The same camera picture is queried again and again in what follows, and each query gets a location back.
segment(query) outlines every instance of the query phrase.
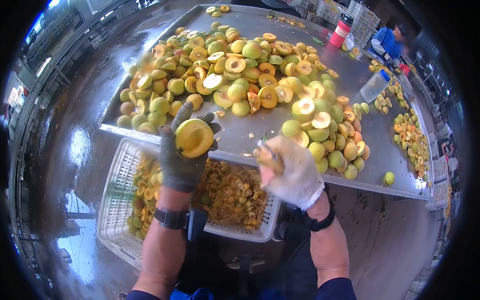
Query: hand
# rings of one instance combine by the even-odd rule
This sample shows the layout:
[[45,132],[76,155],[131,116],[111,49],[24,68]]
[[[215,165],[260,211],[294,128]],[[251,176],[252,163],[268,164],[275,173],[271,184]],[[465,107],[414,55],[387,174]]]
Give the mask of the hand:
[[[163,174],[162,185],[172,190],[184,193],[193,193],[200,182],[200,177],[204,173],[208,151],[218,149],[216,140],[207,152],[196,158],[185,158],[175,146],[175,131],[184,121],[190,119],[193,112],[193,103],[186,102],[179,109],[177,116],[173,119],[171,126],[161,126],[158,131],[161,137],[160,157],[158,159]],[[213,133],[220,131],[218,123],[212,123],[215,115],[207,112],[197,117],[205,121]]]
[[[260,165],[262,188],[302,211],[309,209],[325,187],[310,151],[284,136],[276,136],[265,144],[283,160],[285,171],[276,175],[271,168]],[[258,157],[260,152],[256,148],[253,154]]]
[[387,65],[387,67],[395,69],[395,63],[391,57],[388,57],[385,64]]

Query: red thermos bottle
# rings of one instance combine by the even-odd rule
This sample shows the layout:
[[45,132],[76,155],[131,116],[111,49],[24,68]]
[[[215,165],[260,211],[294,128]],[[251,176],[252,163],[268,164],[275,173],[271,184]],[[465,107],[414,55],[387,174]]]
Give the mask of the red thermos bottle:
[[340,48],[345,41],[350,29],[352,29],[353,18],[346,13],[342,14],[340,21],[338,21],[338,25],[333,32],[332,37],[330,38],[330,43],[337,48]]

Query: water bottle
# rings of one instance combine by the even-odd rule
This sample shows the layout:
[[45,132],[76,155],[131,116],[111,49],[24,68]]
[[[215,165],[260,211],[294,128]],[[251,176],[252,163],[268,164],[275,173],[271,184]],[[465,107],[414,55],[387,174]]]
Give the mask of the water bottle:
[[367,83],[360,89],[360,94],[367,102],[372,102],[377,96],[387,88],[390,76],[385,70],[375,73]]

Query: forearm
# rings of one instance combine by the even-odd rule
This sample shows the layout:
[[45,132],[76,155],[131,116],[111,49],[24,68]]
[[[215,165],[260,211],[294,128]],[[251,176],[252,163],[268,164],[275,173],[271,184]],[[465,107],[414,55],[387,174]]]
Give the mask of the forearm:
[[[307,210],[310,218],[324,220],[330,211],[330,204],[325,192],[319,200]],[[349,257],[347,239],[338,219],[320,231],[312,232],[310,238],[310,253],[313,264],[317,268],[317,286],[338,277],[348,278]]]
[[[156,206],[174,211],[188,210],[190,194],[160,188]],[[153,219],[142,250],[142,271],[133,289],[145,291],[160,299],[170,299],[185,257],[185,237],[182,230],[172,230]]]
[[372,39],[372,47],[380,55],[383,55],[385,53],[385,49],[382,47],[382,43],[377,39]]

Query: plastic bottle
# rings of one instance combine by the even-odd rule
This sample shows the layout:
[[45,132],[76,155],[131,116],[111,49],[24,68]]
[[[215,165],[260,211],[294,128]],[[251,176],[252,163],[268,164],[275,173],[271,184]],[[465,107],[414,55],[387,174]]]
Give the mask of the plastic bottle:
[[332,34],[332,37],[330,38],[330,43],[335,47],[340,48],[348,33],[352,29],[352,24],[353,18],[350,15],[343,13],[340,21],[338,21],[335,31]]
[[372,102],[384,89],[387,88],[390,76],[385,70],[375,73],[360,89],[360,94],[367,102]]

